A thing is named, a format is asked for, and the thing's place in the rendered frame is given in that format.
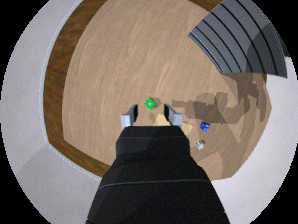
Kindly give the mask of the blue die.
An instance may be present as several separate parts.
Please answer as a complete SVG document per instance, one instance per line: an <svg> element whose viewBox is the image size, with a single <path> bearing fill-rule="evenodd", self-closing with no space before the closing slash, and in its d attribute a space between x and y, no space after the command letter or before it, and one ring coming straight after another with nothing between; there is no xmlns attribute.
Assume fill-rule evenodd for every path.
<svg viewBox="0 0 298 224"><path fill-rule="evenodd" d="M208 128L209 128L209 126L210 126L210 125L209 125L208 123L206 123L206 122L202 122L201 125L200 125L200 128L201 128L202 130L207 131Z"/></svg>

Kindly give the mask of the green die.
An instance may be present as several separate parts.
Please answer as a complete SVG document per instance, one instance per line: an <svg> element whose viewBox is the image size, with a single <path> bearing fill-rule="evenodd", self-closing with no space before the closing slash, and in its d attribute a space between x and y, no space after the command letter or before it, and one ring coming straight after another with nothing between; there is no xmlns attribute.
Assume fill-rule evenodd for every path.
<svg viewBox="0 0 298 224"><path fill-rule="evenodd" d="M149 109L151 109L156 103L155 103L155 101L154 101L151 97L149 97L149 98L144 102L144 104L145 104Z"/></svg>

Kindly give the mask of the tan flat mat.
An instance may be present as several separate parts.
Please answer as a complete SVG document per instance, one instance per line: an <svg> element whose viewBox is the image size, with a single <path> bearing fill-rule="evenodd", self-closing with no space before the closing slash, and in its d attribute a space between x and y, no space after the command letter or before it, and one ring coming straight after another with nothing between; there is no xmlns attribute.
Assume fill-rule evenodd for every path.
<svg viewBox="0 0 298 224"><path fill-rule="evenodd" d="M167 122L165 116L163 114L158 113L157 118L156 118L153 126L168 126L168 125L170 125L170 123ZM193 128L193 125L182 122L181 129L183 130L183 132L186 136L189 135L192 128Z"/></svg>

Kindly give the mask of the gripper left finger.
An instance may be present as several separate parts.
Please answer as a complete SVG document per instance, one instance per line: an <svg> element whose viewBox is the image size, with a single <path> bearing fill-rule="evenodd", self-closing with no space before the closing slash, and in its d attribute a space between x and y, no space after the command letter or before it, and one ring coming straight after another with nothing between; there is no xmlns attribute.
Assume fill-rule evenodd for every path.
<svg viewBox="0 0 298 224"><path fill-rule="evenodd" d="M122 130L127 126L133 126L134 122L138 117L138 104L133 104L133 106L128 110L126 114L121 115Z"/></svg>

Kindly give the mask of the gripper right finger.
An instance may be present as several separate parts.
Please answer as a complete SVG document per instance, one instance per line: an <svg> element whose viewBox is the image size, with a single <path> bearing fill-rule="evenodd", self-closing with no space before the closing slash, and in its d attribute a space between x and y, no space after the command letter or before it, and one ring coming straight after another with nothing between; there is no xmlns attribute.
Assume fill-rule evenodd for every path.
<svg viewBox="0 0 298 224"><path fill-rule="evenodd" d="M183 114L177 113L169 104L164 104L164 116L170 125L182 127Z"/></svg>

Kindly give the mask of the grey die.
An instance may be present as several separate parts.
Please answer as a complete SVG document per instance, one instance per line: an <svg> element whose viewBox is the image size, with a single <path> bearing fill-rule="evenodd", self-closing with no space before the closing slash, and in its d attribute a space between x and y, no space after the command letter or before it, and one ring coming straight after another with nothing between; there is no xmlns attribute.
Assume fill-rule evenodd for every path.
<svg viewBox="0 0 298 224"><path fill-rule="evenodd" d="M199 150L204 147L203 143L200 140L197 143L195 143L195 144L199 148Z"/></svg>

